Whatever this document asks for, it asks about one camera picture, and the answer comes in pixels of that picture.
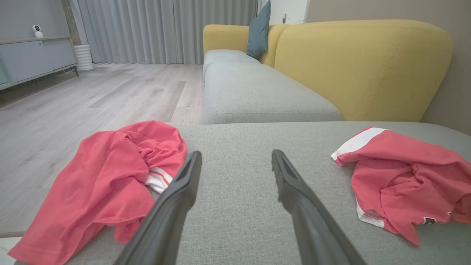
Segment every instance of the yellow sofa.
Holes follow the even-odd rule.
[[[248,31],[248,26],[207,25],[204,52],[245,52]],[[332,102],[346,121],[418,122],[452,52],[450,35],[428,23],[333,21],[271,26],[260,62]]]

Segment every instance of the white plant pot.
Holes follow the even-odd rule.
[[[88,72],[95,70],[93,62],[91,60],[90,45],[74,45],[75,54],[79,59],[79,64],[77,64],[77,71],[79,72]]]

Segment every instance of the white camera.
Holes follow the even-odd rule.
[[[34,36],[36,38],[44,38],[44,35],[41,32],[41,27],[39,25],[33,25],[32,29],[34,30]]]

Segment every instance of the red garment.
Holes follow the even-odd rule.
[[[340,166],[358,162],[351,185],[361,221],[417,246],[414,225],[471,223],[471,164],[455,152],[367,127],[332,158]]]
[[[32,264],[64,264],[105,225],[116,226],[115,239],[128,242],[154,205],[144,183],[171,181],[186,155],[178,130],[157,121],[88,137],[8,254]]]

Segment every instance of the throw pillow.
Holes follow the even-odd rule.
[[[268,50],[268,23],[270,21],[271,2],[260,10],[258,16],[250,22],[247,55],[258,59]]]

